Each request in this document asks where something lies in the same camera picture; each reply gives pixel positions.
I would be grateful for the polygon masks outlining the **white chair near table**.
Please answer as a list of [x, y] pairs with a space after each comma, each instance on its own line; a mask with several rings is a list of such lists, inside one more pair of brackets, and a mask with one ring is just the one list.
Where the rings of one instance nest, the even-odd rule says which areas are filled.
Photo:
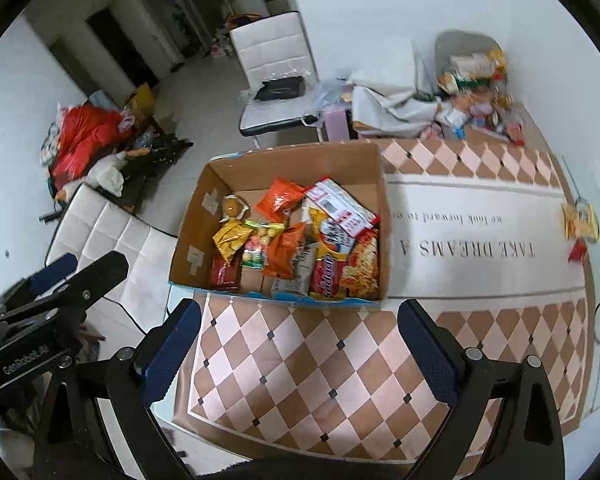
[[104, 278], [125, 280], [86, 312], [87, 333], [96, 337], [106, 360], [123, 347], [135, 347], [166, 318], [169, 272], [176, 238], [107, 200], [86, 184], [78, 187], [62, 215], [46, 261], [71, 254], [78, 268], [94, 264]]

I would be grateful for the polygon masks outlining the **pink box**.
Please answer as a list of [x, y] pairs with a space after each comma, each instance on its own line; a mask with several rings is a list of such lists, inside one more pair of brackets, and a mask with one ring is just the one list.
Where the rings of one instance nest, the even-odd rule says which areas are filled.
[[329, 142], [350, 141], [356, 138], [350, 122], [350, 112], [333, 106], [324, 111], [324, 124]]

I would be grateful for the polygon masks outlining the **white barcode snack packet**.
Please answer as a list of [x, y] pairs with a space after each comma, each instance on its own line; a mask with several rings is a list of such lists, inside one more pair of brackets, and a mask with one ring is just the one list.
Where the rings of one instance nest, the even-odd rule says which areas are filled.
[[271, 289], [273, 295], [282, 294], [283, 292], [299, 296], [309, 295], [317, 249], [318, 244], [311, 243], [298, 250], [291, 260], [292, 277], [288, 280], [276, 278]]

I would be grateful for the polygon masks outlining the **red plastic bag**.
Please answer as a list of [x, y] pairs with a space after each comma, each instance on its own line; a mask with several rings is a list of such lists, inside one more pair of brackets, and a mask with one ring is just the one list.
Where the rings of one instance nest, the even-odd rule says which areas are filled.
[[62, 115], [58, 152], [50, 166], [50, 177], [56, 190], [87, 174], [103, 154], [123, 143], [132, 127], [115, 110], [86, 103], [69, 108]]

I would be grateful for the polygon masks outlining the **checkered table mat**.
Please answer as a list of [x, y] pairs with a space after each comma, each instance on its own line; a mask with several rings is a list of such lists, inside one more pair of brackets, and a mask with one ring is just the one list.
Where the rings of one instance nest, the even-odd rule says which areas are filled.
[[[317, 301], [242, 272], [210, 274], [222, 199], [257, 203], [273, 181], [331, 178], [379, 218], [379, 297]], [[414, 298], [489, 359], [538, 356], [563, 432], [580, 425], [592, 368], [593, 280], [569, 260], [572, 200], [554, 155], [460, 141], [321, 143], [210, 160], [187, 208], [170, 282], [202, 325], [178, 374], [174, 422], [237, 454], [300, 452], [413, 463], [446, 406], [396, 325]]]

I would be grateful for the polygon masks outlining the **black bag on chair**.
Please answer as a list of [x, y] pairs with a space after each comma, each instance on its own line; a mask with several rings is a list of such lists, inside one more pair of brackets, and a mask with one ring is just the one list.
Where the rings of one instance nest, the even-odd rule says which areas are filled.
[[306, 93], [302, 76], [290, 76], [263, 81], [254, 99], [256, 101], [286, 101], [298, 99]]

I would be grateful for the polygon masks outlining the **yellow snack packet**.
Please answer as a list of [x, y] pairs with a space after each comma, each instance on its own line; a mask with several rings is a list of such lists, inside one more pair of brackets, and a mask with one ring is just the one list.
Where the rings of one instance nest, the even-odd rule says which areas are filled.
[[600, 239], [600, 225], [595, 209], [588, 202], [577, 202], [574, 205], [562, 204], [562, 220], [567, 240], [588, 240], [597, 243]]

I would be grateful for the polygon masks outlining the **orange snack packet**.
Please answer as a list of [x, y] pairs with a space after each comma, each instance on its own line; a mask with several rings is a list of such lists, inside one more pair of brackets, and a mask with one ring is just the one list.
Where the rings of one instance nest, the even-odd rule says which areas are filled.
[[302, 201], [303, 196], [304, 188], [301, 185], [276, 178], [254, 209], [274, 223], [285, 223], [287, 214]]
[[306, 224], [298, 222], [277, 235], [266, 248], [263, 273], [281, 280], [294, 278], [294, 257], [303, 247]]

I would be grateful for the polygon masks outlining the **pile of assorted snacks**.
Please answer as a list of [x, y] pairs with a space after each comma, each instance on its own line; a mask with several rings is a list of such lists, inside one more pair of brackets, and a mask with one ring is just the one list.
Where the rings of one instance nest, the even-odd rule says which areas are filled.
[[524, 122], [514, 110], [507, 83], [507, 61], [500, 47], [450, 55], [448, 67], [437, 78], [445, 96], [437, 122], [460, 139], [471, 128], [524, 146]]

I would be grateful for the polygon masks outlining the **small red packet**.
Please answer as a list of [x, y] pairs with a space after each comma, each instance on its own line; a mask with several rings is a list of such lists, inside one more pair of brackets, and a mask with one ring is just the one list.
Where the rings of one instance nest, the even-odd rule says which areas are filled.
[[583, 262], [588, 254], [588, 245], [583, 238], [577, 238], [568, 256], [569, 262]]

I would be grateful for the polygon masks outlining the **red white snack packet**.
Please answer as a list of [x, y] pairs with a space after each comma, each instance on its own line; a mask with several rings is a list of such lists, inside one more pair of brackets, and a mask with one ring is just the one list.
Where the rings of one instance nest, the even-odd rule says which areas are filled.
[[358, 238], [377, 226], [377, 214], [363, 207], [331, 178], [318, 180], [304, 190], [304, 195], [324, 210], [350, 237]]

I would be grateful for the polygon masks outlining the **dark red snack packet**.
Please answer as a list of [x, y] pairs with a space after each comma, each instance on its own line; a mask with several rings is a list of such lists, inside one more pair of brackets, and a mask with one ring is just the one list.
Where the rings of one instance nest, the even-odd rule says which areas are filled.
[[237, 292], [242, 276], [242, 267], [238, 257], [227, 263], [218, 252], [212, 259], [209, 274], [209, 288], [221, 292]]

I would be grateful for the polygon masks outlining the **white chair with black bag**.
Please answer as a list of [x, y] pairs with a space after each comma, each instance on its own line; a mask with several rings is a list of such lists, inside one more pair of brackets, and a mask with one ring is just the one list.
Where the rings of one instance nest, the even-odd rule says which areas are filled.
[[[318, 77], [300, 13], [290, 11], [236, 27], [230, 40], [248, 82], [239, 133], [259, 145], [264, 134], [302, 126], [314, 129], [323, 142], [320, 113], [313, 101]], [[284, 82], [298, 82], [292, 98], [257, 98], [264, 88]]]

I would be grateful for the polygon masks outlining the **colourful candy bag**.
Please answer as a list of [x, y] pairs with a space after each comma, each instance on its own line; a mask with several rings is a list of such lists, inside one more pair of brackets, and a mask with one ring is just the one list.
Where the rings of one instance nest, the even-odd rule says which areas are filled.
[[268, 246], [271, 245], [275, 237], [283, 232], [285, 225], [283, 223], [246, 220], [245, 226], [251, 229], [251, 233], [244, 248], [242, 248], [242, 265], [246, 268], [262, 270]]

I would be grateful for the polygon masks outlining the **yellow chips bag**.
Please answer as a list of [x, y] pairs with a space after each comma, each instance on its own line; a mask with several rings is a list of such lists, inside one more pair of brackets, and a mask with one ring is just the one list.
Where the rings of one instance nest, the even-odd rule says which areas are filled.
[[212, 236], [213, 243], [223, 260], [231, 264], [238, 250], [247, 243], [252, 233], [250, 226], [240, 220], [227, 220]]

